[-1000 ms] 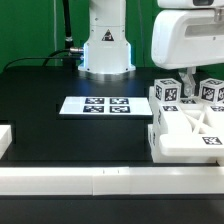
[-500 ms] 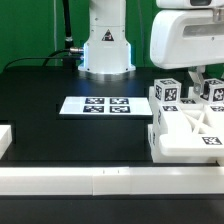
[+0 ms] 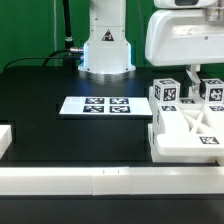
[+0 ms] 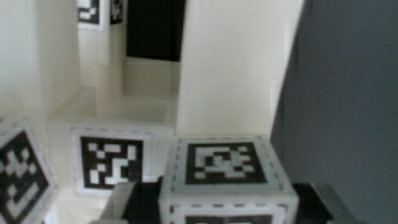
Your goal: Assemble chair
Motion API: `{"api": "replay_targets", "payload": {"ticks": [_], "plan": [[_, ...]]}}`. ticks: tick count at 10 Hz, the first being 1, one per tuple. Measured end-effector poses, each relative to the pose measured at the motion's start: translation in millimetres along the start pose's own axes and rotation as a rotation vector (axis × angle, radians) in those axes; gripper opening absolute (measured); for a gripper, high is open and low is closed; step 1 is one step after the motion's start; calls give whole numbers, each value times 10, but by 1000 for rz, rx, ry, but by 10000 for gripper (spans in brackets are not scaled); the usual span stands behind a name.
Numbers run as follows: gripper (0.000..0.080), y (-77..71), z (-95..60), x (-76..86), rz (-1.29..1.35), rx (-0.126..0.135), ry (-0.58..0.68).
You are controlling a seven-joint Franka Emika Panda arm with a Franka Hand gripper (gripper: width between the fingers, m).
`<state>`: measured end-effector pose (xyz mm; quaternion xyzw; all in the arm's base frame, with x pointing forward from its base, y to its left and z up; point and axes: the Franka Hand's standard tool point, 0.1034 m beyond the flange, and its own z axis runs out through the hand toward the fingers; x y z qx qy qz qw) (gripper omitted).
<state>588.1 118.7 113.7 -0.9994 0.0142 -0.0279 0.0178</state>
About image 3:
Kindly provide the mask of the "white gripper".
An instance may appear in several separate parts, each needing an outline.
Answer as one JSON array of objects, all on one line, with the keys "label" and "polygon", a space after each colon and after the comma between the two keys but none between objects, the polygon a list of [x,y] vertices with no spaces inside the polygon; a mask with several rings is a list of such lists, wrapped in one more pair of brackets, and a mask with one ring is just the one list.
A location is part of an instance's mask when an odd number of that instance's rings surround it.
[{"label": "white gripper", "polygon": [[224,0],[154,0],[154,5],[147,60],[154,66],[187,65],[192,91],[199,93],[199,64],[224,62]]}]

